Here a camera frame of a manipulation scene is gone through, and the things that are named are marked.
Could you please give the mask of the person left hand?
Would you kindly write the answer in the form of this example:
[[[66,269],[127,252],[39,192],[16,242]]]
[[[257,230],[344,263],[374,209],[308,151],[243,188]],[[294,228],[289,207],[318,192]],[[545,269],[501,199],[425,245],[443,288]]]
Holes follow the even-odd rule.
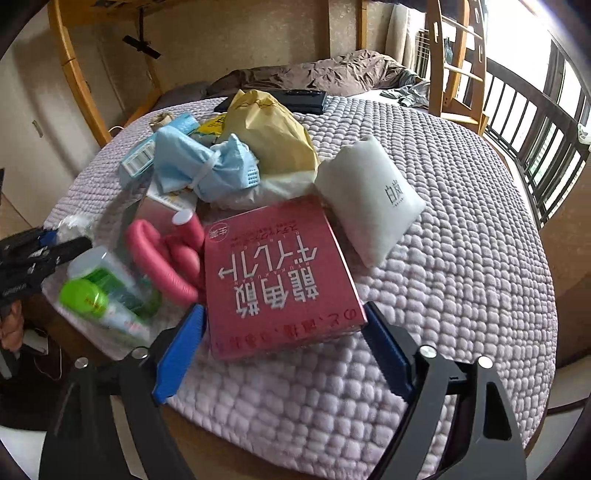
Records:
[[[12,303],[10,310],[1,321],[1,345],[11,352],[17,352],[24,338],[24,316],[21,301]]]

